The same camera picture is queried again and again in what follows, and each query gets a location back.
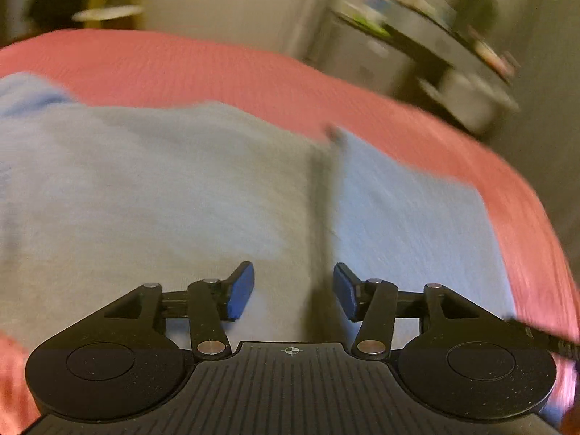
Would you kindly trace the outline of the grey sweatpants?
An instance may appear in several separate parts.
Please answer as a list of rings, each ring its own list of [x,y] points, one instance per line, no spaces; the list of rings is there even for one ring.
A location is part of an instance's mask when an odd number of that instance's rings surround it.
[[[232,342],[350,342],[333,266],[439,283],[500,317],[514,297],[480,194],[334,128],[313,141],[231,106],[89,107],[1,80],[1,328],[32,348],[145,283],[253,262]]]

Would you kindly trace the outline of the black bag on floor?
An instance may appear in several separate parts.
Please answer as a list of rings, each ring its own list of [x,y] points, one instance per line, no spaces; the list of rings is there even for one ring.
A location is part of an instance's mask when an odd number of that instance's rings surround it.
[[[24,10],[25,19],[39,33],[60,29],[79,29],[81,22],[74,16],[84,10],[86,0],[29,0]]]

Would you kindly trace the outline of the white vertical pipe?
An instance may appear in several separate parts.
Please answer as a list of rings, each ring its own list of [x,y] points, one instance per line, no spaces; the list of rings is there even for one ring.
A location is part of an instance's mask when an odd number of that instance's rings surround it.
[[[309,52],[323,16],[332,0],[302,0],[283,45],[285,56],[302,60]]]

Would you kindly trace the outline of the grey vanity desk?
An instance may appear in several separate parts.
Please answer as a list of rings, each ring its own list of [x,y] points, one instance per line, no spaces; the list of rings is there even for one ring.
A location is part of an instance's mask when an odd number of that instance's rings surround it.
[[[464,40],[452,30],[455,12],[445,0],[390,0],[387,29],[402,33],[458,71],[510,86],[515,63],[490,46],[488,36]]]

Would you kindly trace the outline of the pink ribbed bedspread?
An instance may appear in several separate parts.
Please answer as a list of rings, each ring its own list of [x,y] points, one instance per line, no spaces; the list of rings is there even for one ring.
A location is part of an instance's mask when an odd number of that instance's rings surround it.
[[[410,168],[473,187],[500,247],[514,313],[579,335],[579,292],[537,194],[493,151],[421,110],[278,54],[131,30],[62,30],[4,47],[1,80],[14,74],[46,80],[89,107],[217,102],[313,141],[340,128]],[[28,350],[1,328],[5,434],[38,416],[25,383]]]

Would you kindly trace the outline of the white shell-back chair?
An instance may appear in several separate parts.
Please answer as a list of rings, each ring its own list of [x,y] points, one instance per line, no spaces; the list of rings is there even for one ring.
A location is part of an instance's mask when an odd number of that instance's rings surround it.
[[[432,101],[470,134],[485,134],[499,117],[520,110],[504,88],[476,74],[448,69],[435,86],[425,79],[419,79],[418,83]]]

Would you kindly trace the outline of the oval black-framed mirror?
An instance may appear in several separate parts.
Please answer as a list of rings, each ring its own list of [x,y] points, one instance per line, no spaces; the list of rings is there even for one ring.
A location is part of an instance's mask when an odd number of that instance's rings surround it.
[[[452,30],[464,40],[486,37],[498,17],[497,0],[449,0],[455,12]]]

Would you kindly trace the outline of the grey drawer cabinet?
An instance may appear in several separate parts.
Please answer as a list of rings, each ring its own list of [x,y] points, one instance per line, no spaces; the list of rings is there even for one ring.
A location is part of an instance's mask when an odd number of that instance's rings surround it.
[[[442,62],[402,33],[381,33],[330,13],[310,52],[312,66],[327,76],[396,99],[410,100],[418,80],[433,82]]]

